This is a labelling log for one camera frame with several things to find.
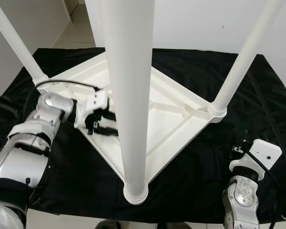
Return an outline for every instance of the white wall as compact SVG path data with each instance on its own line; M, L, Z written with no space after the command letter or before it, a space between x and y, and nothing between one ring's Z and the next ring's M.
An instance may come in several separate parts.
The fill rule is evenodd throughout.
M69 23L63 0L0 0L0 6L31 53L50 48ZM0 33L0 95L21 67Z
M96 46L103 47L98 7L87 1ZM155 0L155 48L239 53L265 0ZM286 86L286 3L258 52Z

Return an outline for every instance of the black fabric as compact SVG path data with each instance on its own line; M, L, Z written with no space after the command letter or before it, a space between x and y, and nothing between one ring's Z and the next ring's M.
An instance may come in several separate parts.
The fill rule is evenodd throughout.
M38 49L34 58L52 77L103 51ZM236 54L229 53L155 49L152 64L212 101L235 58ZM124 199L122 181L78 130L64 124L53 142L51 158L55 166L49 183L38 190L39 198L31 208L141 222L222 223L221 195L232 176L229 155L232 146L239 144L238 135L248 129L251 139L267 137L283 150L271 172L281 188L281 213L286 216L286 89L262 55L255 58L249 72L229 104L227 116L204 129L155 178L142 205L132 206ZM32 87L27 71L22 69L0 97L0 148L13 125L19 122ZM30 109L35 107L38 95L35 91ZM269 222L276 209L276 191L267 175L259 182L257 194L258 218L262 223Z

